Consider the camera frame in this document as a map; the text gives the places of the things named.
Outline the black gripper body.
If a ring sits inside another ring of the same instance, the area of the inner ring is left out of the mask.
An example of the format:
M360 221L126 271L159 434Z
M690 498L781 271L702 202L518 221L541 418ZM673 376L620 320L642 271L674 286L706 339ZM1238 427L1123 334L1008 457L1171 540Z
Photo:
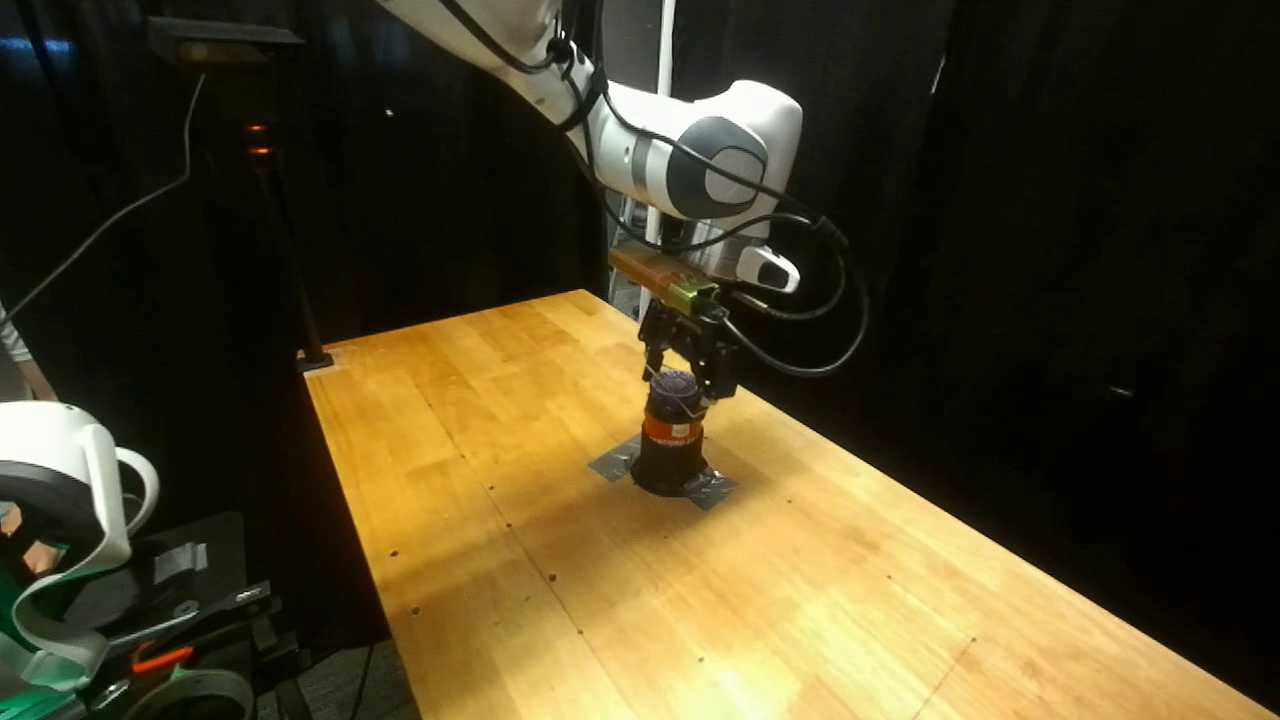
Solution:
M713 359L733 359L733 336L719 320L681 317L668 303L650 303L639 320L639 345L662 345L662 357L683 357L695 372Z

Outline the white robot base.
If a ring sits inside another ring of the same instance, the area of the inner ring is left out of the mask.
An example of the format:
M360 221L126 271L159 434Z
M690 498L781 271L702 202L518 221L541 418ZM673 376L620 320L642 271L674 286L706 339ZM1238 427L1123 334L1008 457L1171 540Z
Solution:
M35 596L120 570L159 504L159 474L75 406L4 402L0 499L31 519L35 540L69 546L69 563L11 600L16 635L44 657L100 666L109 640L44 618Z

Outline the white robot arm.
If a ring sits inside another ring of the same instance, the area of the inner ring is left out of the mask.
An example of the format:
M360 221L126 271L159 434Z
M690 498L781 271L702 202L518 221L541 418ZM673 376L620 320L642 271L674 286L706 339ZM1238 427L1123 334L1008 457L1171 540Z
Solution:
M673 102L617 83L560 28L560 0L378 10L560 130L605 188L702 225L713 286L800 288L800 267L768 249L803 132L803 107L788 92L733 82L715 98Z

